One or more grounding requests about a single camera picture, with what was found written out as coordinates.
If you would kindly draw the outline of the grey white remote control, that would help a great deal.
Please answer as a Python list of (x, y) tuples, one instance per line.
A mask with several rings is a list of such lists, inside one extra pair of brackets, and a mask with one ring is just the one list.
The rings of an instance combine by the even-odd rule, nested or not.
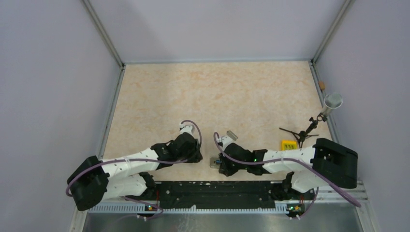
[(210, 158), (210, 167), (218, 169), (220, 165), (222, 164), (221, 160), (217, 157), (211, 157)]

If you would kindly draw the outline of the grey remote battery cover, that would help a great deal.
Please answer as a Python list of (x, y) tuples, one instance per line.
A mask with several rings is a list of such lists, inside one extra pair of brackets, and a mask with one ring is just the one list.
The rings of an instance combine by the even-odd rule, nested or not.
[(226, 131), (226, 135), (233, 141), (236, 141), (238, 139), (237, 135), (233, 133), (231, 130)]

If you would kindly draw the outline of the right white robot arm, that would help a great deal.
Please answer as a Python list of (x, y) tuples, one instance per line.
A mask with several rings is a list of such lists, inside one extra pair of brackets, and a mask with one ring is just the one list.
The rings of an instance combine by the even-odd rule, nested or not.
[(357, 152), (325, 138), (318, 138), (311, 146), (281, 151), (250, 151), (228, 136), (216, 136), (214, 142), (220, 151), (221, 174), (232, 176), (239, 170), (254, 175), (285, 172), (288, 178), (283, 192), (289, 199), (316, 187), (357, 187)]

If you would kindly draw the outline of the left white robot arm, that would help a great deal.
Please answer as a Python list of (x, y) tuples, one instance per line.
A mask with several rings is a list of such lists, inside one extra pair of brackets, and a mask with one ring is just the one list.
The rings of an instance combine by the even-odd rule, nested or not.
[(123, 196), (144, 200), (155, 194), (150, 171), (202, 160), (201, 142), (188, 132), (131, 155), (114, 159), (86, 158), (67, 179), (66, 195), (77, 210), (86, 211), (102, 201)]

